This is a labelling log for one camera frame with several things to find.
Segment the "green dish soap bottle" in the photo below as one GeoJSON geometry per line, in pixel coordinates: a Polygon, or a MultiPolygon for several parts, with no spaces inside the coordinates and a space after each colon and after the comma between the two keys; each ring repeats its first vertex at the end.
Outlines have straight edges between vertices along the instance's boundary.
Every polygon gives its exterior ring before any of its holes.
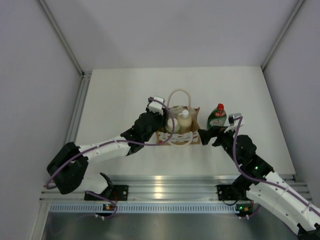
{"type": "Polygon", "coordinates": [[[225,107],[222,103],[219,103],[217,107],[210,113],[207,119],[207,129],[218,126],[223,127],[227,119],[225,107]]]}

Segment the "jute watermelon canvas bag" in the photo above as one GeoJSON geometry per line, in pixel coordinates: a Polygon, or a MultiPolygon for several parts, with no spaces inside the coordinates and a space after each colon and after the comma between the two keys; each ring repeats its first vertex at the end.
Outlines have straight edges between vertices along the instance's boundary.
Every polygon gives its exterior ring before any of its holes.
{"type": "Polygon", "coordinates": [[[167,106],[171,114],[167,115],[165,126],[156,132],[156,142],[161,146],[183,148],[188,145],[198,145],[201,142],[197,122],[199,107],[191,106],[191,95],[182,88],[173,90],[168,97],[167,106]],[[183,92],[187,95],[186,105],[170,106],[174,93],[183,92]]]}

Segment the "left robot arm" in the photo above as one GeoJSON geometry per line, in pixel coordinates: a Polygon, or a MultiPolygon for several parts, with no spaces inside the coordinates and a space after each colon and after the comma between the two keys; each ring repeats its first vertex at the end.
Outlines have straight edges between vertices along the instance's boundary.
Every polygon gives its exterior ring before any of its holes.
{"type": "Polygon", "coordinates": [[[133,155],[143,147],[150,146],[149,140],[158,129],[165,126],[167,116],[165,108],[156,111],[146,108],[131,128],[113,139],[89,145],[76,145],[73,141],[66,143],[46,168],[50,175],[49,182],[53,182],[62,195],[81,191],[91,192],[102,200],[109,199],[114,184],[94,166],[117,157],[133,155]]]}

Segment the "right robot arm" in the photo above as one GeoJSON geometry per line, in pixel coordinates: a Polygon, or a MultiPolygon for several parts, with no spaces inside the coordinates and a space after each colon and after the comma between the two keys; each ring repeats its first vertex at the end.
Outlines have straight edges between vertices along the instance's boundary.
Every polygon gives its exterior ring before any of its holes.
{"type": "Polygon", "coordinates": [[[320,209],[286,183],[265,160],[257,155],[256,145],[248,135],[214,126],[198,130],[201,143],[222,147],[234,161],[239,177],[232,192],[239,199],[249,199],[264,207],[290,228],[299,240],[320,238],[320,209]]]}

